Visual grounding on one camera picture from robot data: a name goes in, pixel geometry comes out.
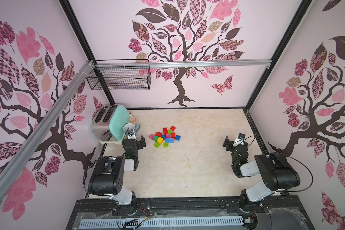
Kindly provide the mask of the red square lego brick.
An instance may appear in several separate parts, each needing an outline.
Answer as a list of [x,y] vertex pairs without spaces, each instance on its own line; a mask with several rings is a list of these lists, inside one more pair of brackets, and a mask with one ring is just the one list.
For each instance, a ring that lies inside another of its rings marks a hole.
[[171,138],[175,140],[175,139],[176,139],[176,133],[173,132],[173,133],[171,134]]

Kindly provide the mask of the blue long lego brick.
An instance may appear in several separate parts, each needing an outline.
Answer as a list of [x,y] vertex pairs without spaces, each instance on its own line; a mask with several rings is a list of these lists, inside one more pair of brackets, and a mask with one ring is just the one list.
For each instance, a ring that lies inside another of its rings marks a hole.
[[174,143],[174,139],[173,138],[168,138],[164,140],[166,143]]

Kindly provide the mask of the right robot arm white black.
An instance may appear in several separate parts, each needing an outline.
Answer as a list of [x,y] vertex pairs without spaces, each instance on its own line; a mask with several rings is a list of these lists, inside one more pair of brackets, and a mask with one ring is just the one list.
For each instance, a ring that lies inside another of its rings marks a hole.
[[239,209],[249,213],[276,192],[292,192],[291,188],[301,184],[301,178],[288,163],[288,156],[279,152],[256,155],[253,161],[248,161],[250,144],[246,140],[242,133],[234,141],[226,136],[222,146],[231,153],[232,171],[238,178],[261,176],[259,182],[242,190],[239,196]]

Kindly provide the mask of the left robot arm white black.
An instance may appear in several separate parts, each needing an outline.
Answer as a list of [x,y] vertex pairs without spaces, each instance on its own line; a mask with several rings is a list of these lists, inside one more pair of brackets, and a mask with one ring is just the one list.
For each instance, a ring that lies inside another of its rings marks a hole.
[[139,165],[139,150],[146,147],[145,138],[140,140],[123,139],[124,154],[112,157],[103,156],[91,164],[93,172],[87,180],[88,170],[83,175],[84,190],[94,196],[107,196],[116,206],[129,215],[138,209],[135,193],[124,186],[124,173],[134,172]]

